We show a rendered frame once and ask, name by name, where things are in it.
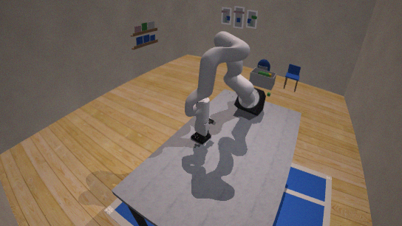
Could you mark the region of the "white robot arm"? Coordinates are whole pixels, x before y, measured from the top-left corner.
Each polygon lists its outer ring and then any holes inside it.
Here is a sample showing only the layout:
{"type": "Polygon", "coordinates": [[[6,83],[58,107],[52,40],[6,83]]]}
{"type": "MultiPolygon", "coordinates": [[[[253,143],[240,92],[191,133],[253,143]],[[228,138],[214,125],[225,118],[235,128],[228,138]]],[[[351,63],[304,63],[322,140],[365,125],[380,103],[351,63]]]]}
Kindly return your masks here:
{"type": "Polygon", "coordinates": [[[246,59],[250,53],[248,44],[224,31],[215,35],[214,44],[215,47],[209,49],[201,57],[198,88],[185,101],[186,116],[196,116],[198,123],[209,122],[213,125],[216,122],[209,118],[210,99],[208,97],[213,92],[219,64],[226,62],[228,71],[225,73],[224,82],[236,94],[238,92],[241,95],[239,96],[241,106],[250,109],[259,102],[259,93],[253,89],[253,84],[240,75],[243,70],[242,60],[246,59]]]}

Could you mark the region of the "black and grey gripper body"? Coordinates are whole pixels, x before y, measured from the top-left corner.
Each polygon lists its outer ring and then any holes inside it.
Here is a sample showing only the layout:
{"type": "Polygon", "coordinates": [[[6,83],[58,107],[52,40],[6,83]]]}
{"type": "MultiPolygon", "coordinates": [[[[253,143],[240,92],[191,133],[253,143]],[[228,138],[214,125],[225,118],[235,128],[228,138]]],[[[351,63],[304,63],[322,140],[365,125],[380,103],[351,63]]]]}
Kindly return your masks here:
{"type": "Polygon", "coordinates": [[[196,120],[194,130],[195,130],[195,132],[201,134],[202,136],[206,136],[210,132],[209,122],[198,123],[196,120]]]}

